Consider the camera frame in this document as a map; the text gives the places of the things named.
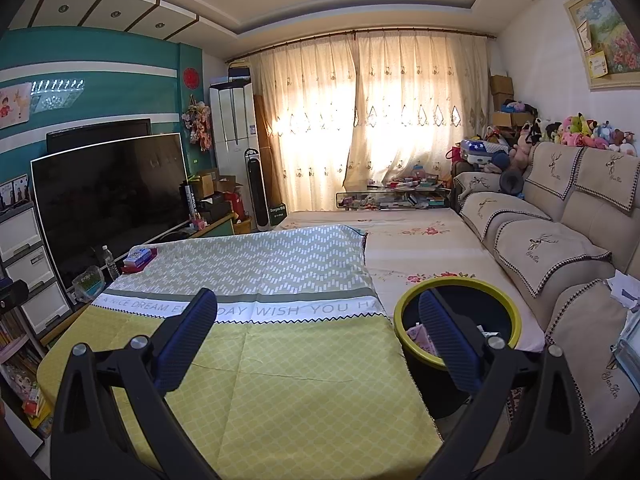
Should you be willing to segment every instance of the framed painting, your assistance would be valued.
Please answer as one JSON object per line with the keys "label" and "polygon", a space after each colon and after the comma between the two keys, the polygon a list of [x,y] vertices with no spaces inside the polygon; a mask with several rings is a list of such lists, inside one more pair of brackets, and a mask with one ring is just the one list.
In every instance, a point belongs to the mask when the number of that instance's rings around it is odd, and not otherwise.
{"label": "framed painting", "polygon": [[[570,0],[564,7],[580,47],[589,88],[640,87],[640,48],[611,1]],[[585,52],[589,43],[591,49]],[[606,75],[594,77],[598,75],[593,73],[594,55],[601,57],[601,53]]]}

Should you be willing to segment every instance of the red round wall decoration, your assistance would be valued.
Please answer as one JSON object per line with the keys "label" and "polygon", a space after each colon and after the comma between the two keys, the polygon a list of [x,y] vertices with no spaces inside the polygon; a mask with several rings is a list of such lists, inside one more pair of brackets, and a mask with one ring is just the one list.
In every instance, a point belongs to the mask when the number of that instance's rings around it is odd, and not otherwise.
{"label": "red round wall decoration", "polygon": [[189,90],[195,90],[200,86],[200,75],[194,68],[185,68],[184,72],[182,72],[182,80]]}

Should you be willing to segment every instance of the large flat screen tv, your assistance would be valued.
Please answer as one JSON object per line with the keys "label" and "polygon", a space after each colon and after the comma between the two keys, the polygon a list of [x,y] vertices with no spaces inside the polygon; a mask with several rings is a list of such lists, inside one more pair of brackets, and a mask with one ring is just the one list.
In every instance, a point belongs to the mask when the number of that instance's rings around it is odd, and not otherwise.
{"label": "large flat screen tv", "polygon": [[88,124],[79,128],[47,134],[47,153],[66,152],[74,148],[151,135],[151,120],[132,119],[112,123]]}
{"label": "large flat screen tv", "polygon": [[188,220],[180,134],[115,140],[31,161],[40,222],[66,288],[87,267],[119,258]]}

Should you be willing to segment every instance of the beige leather sofa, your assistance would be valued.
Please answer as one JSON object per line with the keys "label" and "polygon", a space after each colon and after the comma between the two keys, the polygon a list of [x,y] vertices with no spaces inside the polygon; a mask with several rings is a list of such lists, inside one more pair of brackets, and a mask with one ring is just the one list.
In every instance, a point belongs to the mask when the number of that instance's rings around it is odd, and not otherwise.
{"label": "beige leather sofa", "polygon": [[542,142],[524,174],[524,200],[499,175],[454,179],[460,215],[509,275],[549,342],[565,352],[589,433],[591,468],[634,413],[638,393],[610,347],[626,309],[604,281],[640,279],[640,158]]}

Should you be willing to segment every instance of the painting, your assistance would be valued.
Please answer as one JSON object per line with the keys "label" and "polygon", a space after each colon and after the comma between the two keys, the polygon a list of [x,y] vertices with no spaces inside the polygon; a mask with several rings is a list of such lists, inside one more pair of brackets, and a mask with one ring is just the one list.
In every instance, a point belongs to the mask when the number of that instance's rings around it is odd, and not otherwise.
{"label": "painting", "polygon": [[0,88],[0,128],[29,120],[31,83]]}
{"label": "painting", "polygon": [[[640,47],[611,1],[571,0],[564,6],[574,25],[590,88],[640,86]],[[583,52],[585,22],[591,50]],[[601,52],[606,59],[607,74],[593,77],[589,61],[591,56]]]}

